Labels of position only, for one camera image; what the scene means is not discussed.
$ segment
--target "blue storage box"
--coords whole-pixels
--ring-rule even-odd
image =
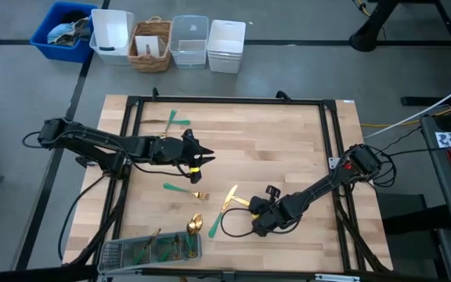
[[[70,47],[50,45],[47,43],[46,37],[54,27],[60,24],[63,14],[73,10],[79,10],[87,15],[91,15],[92,9],[97,9],[97,7],[89,4],[55,2],[34,35],[32,35],[31,45],[38,47],[39,51],[41,51],[48,59],[84,63],[93,51],[89,46],[89,40],[77,40],[76,45]],[[93,24],[91,20],[89,26],[93,33]]]

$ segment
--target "wooden tabletop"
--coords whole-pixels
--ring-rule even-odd
[[[106,97],[99,130],[119,134],[126,99],[127,96]],[[207,236],[229,189],[234,185],[238,185],[235,195],[249,200],[254,195],[267,197],[265,188],[268,185],[280,188],[283,196],[301,191],[328,174],[318,107],[144,103],[140,135],[160,135],[172,109],[177,110],[175,120],[188,119],[191,125],[171,125],[168,135],[180,139],[186,128],[192,128],[200,144],[214,150],[217,158],[201,168],[203,178],[195,185],[183,177],[146,174],[132,169],[121,238],[147,236],[156,228],[161,228],[161,232],[185,230],[186,223],[199,212],[204,217],[200,232],[203,257],[162,268],[302,272],[343,270],[330,193],[311,204],[299,227],[292,233],[232,238],[219,228],[214,238]],[[362,143],[355,104],[352,101],[337,101],[337,112],[345,148]],[[327,117],[333,151],[337,152],[330,112]],[[177,172],[173,167],[145,164],[143,168]],[[99,176],[97,167],[88,168],[82,189]],[[104,179],[79,201],[64,262],[76,258],[99,228],[108,182]],[[207,192],[211,198],[200,201],[190,194],[165,190],[164,183]],[[392,269],[375,191],[358,183],[353,196],[361,235],[380,261]],[[236,202],[231,202],[229,207],[242,208]],[[247,212],[231,212],[224,218],[224,226],[230,233],[245,233],[251,230],[251,216]],[[349,235],[348,248],[352,266],[356,268]]]

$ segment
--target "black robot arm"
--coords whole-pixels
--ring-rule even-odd
[[[55,118],[45,121],[38,141],[47,149],[71,150],[80,155],[76,158],[80,165],[86,167],[88,163],[95,162],[105,174],[117,179],[123,178],[124,164],[131,161],[135,166],[143,163],[174,165],[180,174],[190,178],[191,183],[197,183],[201,179],[201,165],[215,159],[203,157],[214,152],[202,147],[191,129],[184,131],[182,140],[160,136],[121,137],[64,118]],[[188,166],[189,172],[185,173],[181,165]]]
[[[354,145],[339,160],[336,168],[304,191],[288,194],[276,201],[280,191],[268,186],[269,200],[252,197],[248,209],[260,215],[252,222],[253,231],[264,237],[274,229],[286,229],[302,217],[309,205],[324,194],[343,184],[370,181],[381,170],[382,163],[372,150],[363,144]]]

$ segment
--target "white bin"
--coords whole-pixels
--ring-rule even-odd
[[[208,18],[176,16],[170,35],[170,52],[178,68],[205,68],[207,65]]]
[[[240,72],[241,58],[234,59],[227,56],[208,55],[208,63],[210,64],[211,71],[237,74]]]
[[[132,34],[135,17],[132,13],[109,9],[93,9],[93,34],[90,48],[104,63],[129,65],[128,40]]]
[[[211,71],[237,74],[243,58],[247,25],[230,20],[213,20],[207,54]]]
[[[241,55],[244,47],[244,35],[247,25],[230,20],[213,20],[208,39],[208,52],[225,52]]]

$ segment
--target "gray floor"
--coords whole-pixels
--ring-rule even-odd
[[[80,2],[102,5],[100,0]],[[52,3],[0,1],[0,39],[28,39]],[[451,2],[444,4],[451,16]],[[110,8],[130,11],[137,20],[202,14],[210,20],[252,22],[248,39],[345,40],[366,20],[350,0],[111,0]],[[389,40],[449,39],[432,5],[400,5],[385,27]],[[80,69],[78,63],[47,60],[33,46],[0,46],[0,174],[5,175],[0,183],[0,270],[13,267],[50,156],[24,148],[20,140],[39,130],[46,118],[64,115]],[[140,74],[131,67],[106,65],[95,55],[75,120],[96,126],[106,94],[149,95],[153,87],[161,95],[271,97],[282,89],[293,98],[353,99],[362,122],[392,123],[422,110],[402,107],[399,97],[451,92],[451,48],[384,47],[360,53],[349,47],[247,46],[238,75],[175,66],[163,74]],[[394,129],[367,141],[385,146],[408,130]],[[363,134],[372,131],[364,128]],[[422,147],[416,134],[393,150]],[[407,162],[417,171],[406,170],[402,164]],[[381,192],[422,193],[428,206],[443,204],[427,154],[398,157],[397,165],[396,184]],[[58,233],[84,172],[73,154],[64,154],[31,268],[60,264]]]

